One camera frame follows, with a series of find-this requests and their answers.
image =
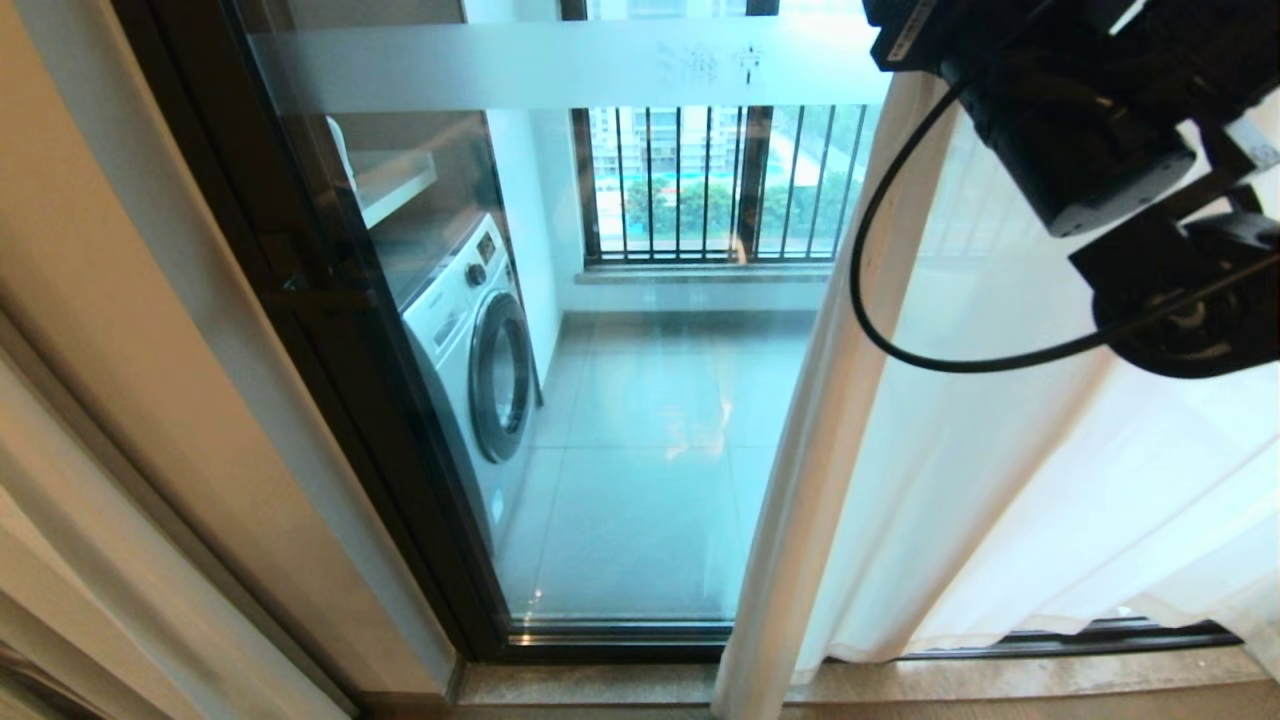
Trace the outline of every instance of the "balcony railing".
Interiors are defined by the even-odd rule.
[[[573,110],[586,265],[831,263],[877,114],[865,105]]]

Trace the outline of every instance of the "beige wall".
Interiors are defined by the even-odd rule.
[[[0,0],[0,305],[349,692],[454,653],[182,164],[104,0]]]

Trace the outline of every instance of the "tiled floor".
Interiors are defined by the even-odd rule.
[[[498,577],[515,619],[730,619],[812,314],[570,316]]]

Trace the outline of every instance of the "black cable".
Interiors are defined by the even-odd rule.
[[[867,337],[879,347],[886,355],[896,360],[901,360],[909,365],[915,365],[916,368],[924,368],[925,370],[937,370],[942,373],[998,373],[1002,370],[1018,370],[1021,368],[1030,368],[1033,365],[1042,365],[1044,363],[1052,363],[1053,360],[1061,360],[1062,357],[1069,357],[1079,352],[1093,350],[1094,347],[1101,347],[1103,345],[1110,345],[1135,331],[1149,325],[1178,310],[1187,307],[1204,297],[1213,295],[1222,288],[1242,281],[1254,273],[1260,273],[1268,265],[1274,265],[1280,260],[1280,255],[1270,255],[1253,263],[1245,265],[1233,273],[1228,273],[1221,278],[1198,288],[1185,295],[1178,295],[1170,300],[1160,302],[1144,313],[1130,318],[1128,320],[1111,323],[1105,328],[1100,328],[1096,332],[1070,340],[1068,342],[1036,350],[1033,352],[1024,352],[1021,355],[1009,355],[1005,357],[993,357],[989,360],[940,360],[937,357],[928,357],[924,355],[916,355],[914,352],[902,350],[901,347],[893,345],[892,341],[886,338],[876,325],[872,323],[870,315],[867,313],[867,306],[863,305],[861,297],[861,260],[863,251],[867,246],[867,236],[870,232],[872,222],[876,219],[876,211],[879,209],[881,202],[884,200],[884,195],[893,183],[893,178],[902,169],[910,159],[911,152],[915,151],[916,146],[924,140],[929,129],[938,122],[938,118],[951,106],[960,94],[964,92],[978,77],[986,72],[987,67],[995,61],[996,58],[1010,44],[1021,37],[1028,29],[1030,29],[1041,15],[1044,14],[1056,0],[1046,0],[1041,3],[1034,10],[1032,10],[1027,18],[1023,19],[1021,24],[1001,42],[991,55],[978,65],[975,65],[968,74],[957,79],[942,97],[933,105],[933,108],[924,115],[920,124],[915,127],[911,136],[902,145],[897,155],[888,164],[884,170],[884,176],[876,183],[876,191],[872,192],[870,200],[867,202],[867,210],[863,213],[863,218],[858,224],[858,232],[854,234],[854,247],[851,251],[852,258],[849,261],[849,295],[854,306],[854,316],[858,319],[858,324],[867,333]]]

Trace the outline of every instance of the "frosted glass strip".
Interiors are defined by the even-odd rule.
[[[252,38],[282,113],[879,104],[861,18],[343,28]]]

